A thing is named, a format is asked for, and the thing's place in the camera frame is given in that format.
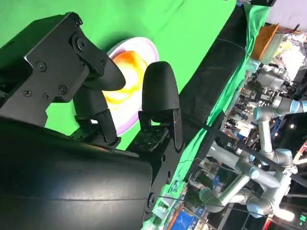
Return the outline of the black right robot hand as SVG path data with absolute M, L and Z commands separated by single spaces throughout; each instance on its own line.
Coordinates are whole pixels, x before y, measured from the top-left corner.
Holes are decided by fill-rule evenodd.
M 0 227 L 139 230 L 184 150 L 169 63 L 150 64 L 126 150 L 103 91 L 125 79 L 75 12 L 30 23 L 0 50 Z

